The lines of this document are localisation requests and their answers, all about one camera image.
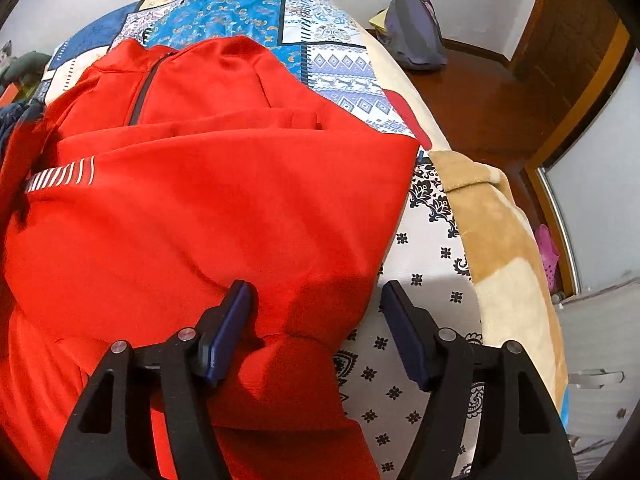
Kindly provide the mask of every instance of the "bed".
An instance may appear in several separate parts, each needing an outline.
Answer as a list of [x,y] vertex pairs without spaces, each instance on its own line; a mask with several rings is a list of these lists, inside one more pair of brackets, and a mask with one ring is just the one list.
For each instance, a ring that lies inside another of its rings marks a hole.
[[[378,308],[388,280],[399,280],[414,304],[469,341],[519,340],[560,409],[566,369],[558,320],[529,224],[505,176],[450,151],[402,69],[331,0],[140,0],[65,41],[35,97],[50,104],[129,38],[180,49],[235,34],[270,48],[301,82],[378,131],[421,144],[378,287],[334,356],[344,411],[360,424],[383,478],[398,475],[428,402],[406,377]],[[470,392],[457,475],[470,470],[481,413],[478,383]]]

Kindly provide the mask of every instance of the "beige blanket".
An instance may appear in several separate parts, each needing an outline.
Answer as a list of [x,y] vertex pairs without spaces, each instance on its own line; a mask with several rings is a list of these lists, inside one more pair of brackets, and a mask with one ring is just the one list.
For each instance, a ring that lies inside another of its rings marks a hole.
[[560,410],[564,348],[545,272],[506,176],[456,152],[431,152],[458,224],[482,319],[482,341],[522,343]]

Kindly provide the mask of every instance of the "brown door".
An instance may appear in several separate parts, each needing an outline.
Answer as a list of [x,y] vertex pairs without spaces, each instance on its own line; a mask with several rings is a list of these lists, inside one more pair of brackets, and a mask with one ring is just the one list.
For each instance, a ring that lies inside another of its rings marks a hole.
[[544,99],[556,124],[598,69],[618,24],[607,0],[544,0],[539,18],[512,68]]

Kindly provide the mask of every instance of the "wooden door frame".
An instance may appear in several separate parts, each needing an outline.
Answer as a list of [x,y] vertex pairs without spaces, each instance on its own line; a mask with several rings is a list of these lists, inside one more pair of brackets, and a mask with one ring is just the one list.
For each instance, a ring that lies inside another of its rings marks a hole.
[[587,88],[585,88],[575,105],[524,167],[533,191],[540,202],[551,237],[560,253],[560,277],[564,293],[567,296],[572,296],[579,292],[577,286],[578,277],[558,208],[550,195],[550,190],[547,189],[543,173],[549,164],[558,160],[560,155],[577,140],[606,104],[626,71],[634,51],[635,48],[625,25],[623,25],[622,21],[618,22],[604,58]]
[[520,37],[520,41],[518,42],[518,46],[511,56],[511,60],[509,61],[507,68],[511,71],[514,70],[516,65],[524,56],[524,53],[529,46],[529,41],[531,41],[531,37],[533,36],[533,31],[536,29],[536,25],[540,20],[540,16],[542,16],[542,9],[545,6],[546,0],[536,0],[533,3],[533,8],[531,9],[531,14],[529,15],[529,20],[527,21],[527,25],[524,27],[522,31],[522,35]]

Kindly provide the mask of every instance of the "black zipper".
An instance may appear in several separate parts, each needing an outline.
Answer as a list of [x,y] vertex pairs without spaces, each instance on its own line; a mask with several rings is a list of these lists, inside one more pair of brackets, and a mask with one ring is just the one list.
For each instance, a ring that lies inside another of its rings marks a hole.
[[158,71],[158,68],[160,68],[160,64],[164,60],[166,60],[169,56],[172,56],[173,54],[175,54],[175,52],[169,52],[168,54],[164,54],[164,56],[162,56],[160,59],[158,59],[158,61],[156,61],[156,64],[153,65],[151,72],[149,72],[149,75],[146,76],[145,83],[142,85],[142,89],[140,90],[140,93],[136,98],[136,104],[133,107],[133,112],[131,113],[131,118],[129,119],[129,126],[135,126],[136,124],[138,124],[138,119],[140,118],[140,111],[142,110],[142,105],[145,103],[146,93],[149,91],[151,82],[156,76],[156,72]]

